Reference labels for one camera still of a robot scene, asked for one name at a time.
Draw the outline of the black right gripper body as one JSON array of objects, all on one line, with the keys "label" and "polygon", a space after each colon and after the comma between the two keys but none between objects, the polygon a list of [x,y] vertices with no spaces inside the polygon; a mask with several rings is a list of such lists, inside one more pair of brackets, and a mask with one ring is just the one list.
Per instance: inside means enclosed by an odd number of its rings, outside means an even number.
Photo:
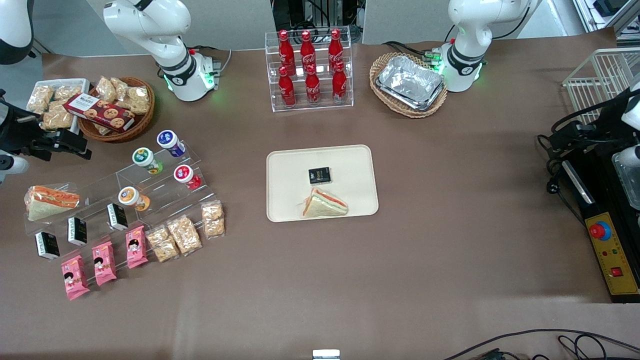
[{"label": "black right gripper body", "polygon": [[50,157],[55,152],[53,141],[38,125],[38,116],[0,101],[0,148],[10,155]]}]

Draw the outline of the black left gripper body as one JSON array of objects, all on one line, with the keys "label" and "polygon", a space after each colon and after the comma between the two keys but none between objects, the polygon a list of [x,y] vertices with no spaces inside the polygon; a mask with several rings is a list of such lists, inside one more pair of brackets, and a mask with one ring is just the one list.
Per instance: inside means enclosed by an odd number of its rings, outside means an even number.
[{"label": "black left gripper body", "polygon": [[613,99],[576,111],[554,123],[551,126],[550,150],[631,145],[632,127],[622,121],[631,95],[632,91],[626,89]]}]

